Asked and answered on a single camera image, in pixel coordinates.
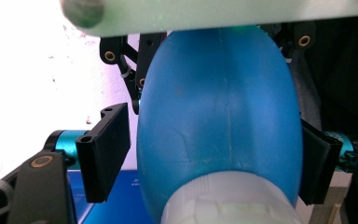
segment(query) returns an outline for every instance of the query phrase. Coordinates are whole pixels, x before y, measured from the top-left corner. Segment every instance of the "blue platform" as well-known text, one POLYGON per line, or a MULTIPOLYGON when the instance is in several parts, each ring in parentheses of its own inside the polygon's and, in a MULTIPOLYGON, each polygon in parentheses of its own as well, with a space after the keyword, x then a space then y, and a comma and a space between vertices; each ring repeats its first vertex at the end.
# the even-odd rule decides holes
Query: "blue platform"
POLYGON ((78 223, 152 224, 139 189, 137 171, 120 171, 106 203, 87 203, 79 171, 68 172, 78 223))

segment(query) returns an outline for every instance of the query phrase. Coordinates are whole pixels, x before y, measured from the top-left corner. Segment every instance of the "white wall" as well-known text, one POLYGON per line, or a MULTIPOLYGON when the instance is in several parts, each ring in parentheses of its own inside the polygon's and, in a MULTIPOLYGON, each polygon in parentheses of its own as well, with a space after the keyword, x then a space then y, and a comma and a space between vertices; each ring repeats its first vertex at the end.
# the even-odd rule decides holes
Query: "white wall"
MULTIPOLYGON (((99 38, 74 28, 58 0, 0 1, 0 178, 42 149, 53 131, 90 130, 101 109, 123 102, 131 109, 118 68, 99 58, 99 38)), ((132 110, 130 119, 123 168, 136 169, 132 110)))

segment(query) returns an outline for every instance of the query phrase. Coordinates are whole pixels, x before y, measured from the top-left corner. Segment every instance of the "white cylinder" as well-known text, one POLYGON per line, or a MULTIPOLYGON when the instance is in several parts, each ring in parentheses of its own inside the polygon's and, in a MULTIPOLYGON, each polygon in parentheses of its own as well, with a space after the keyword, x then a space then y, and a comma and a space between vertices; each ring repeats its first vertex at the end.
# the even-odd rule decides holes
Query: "white cylinder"
POLYGON ((168 200, 162 224, 301 223, 282 191, 246 172, 217 172, 196 178, 168 200))

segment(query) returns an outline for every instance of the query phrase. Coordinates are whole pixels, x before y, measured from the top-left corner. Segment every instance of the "blue balloon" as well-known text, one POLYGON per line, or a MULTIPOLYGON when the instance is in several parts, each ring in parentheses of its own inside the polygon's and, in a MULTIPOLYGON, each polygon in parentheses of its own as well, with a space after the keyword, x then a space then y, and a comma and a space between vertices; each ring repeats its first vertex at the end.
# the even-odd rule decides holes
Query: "blue balloon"
POLYGON ((145 206, 218 171, 260 175, 296 203, 302 136, 288 66, 257 26, 172 32, 150 65, 138 121, 145 206))

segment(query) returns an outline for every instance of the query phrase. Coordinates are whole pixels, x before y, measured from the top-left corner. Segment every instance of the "screw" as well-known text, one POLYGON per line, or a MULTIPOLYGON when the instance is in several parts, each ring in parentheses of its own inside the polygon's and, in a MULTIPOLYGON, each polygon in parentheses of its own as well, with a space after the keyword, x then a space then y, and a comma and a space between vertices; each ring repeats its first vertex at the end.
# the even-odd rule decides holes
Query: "screw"
POLYGON ((31 162, 31 166, 34 168, 40 168, 49 165, 54 160, 52 156, 41 156, 34 159, 31 162))

